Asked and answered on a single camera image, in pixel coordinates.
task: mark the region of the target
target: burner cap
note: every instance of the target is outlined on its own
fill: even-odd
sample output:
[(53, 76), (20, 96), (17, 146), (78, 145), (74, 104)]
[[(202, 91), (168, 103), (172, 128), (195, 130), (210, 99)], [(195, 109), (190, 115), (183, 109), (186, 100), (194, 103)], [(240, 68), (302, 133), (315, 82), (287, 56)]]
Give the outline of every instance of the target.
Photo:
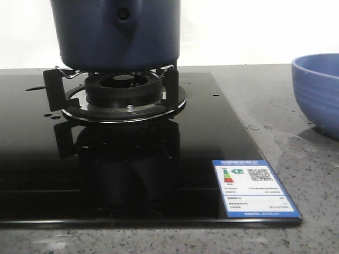
[(99, 73), (85, 80), (88, 103), (107, 108), (142, 106), (162, 97), (162, 80), (151, 72)]

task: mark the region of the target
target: granite countertop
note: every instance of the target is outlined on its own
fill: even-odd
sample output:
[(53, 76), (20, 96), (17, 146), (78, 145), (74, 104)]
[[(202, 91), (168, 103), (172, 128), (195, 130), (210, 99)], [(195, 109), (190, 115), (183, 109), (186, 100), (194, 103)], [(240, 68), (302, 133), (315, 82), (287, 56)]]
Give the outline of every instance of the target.
[[(288, 229), (6, 229), (0, 230), (0, 253), (339, 253), (339, 142), (319, 133), (300, 111), (290, 65), (179, 70), (212, 73), (303, 214), (302, 225)], [(0, 75), (8, 72), (1, 70)]]

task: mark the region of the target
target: water puddle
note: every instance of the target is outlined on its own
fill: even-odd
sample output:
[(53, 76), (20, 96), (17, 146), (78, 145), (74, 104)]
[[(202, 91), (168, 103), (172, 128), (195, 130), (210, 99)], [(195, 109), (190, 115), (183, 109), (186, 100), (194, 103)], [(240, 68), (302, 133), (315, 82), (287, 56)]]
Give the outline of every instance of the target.
[(317, 152), (307, 140), (290, 133), (277, 133), (274, 142), (291, 157), (308, 158)]

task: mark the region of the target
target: gas stove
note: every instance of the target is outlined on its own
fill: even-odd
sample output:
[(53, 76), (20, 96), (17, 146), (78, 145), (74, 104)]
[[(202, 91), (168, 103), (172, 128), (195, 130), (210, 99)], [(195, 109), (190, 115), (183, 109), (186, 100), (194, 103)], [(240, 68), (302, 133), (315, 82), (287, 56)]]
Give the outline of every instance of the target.
[[(232, 172), (246, 173), (247, 163), (262, 167), (265, 158), (211, 74), (166, 71), (165, 82), (176, 83), (169, 90), (157, 83), (159, 71), (0, 76), (0, 226), (299, 225), (301, 215), (273, 171), (252, 180), (275, 181), (287, 212), (234, 212), (241, 204), (227, 201), (238, 196), (225, 193), (224, 184), (236, 184)], [(95, 89), (92, 97), (84, 92), (88, 85), (133, 90), (140, 83), (157, 92), (99, 104)]]

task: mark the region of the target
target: pot handle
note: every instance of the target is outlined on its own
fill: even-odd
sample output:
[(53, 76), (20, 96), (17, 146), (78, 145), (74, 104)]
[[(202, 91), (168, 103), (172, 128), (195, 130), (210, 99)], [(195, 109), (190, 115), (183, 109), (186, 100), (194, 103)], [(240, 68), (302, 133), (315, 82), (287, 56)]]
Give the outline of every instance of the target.
[(141, 14), (142, 0), (101, 0), (104, 17), (115, 25), (135, 24)]

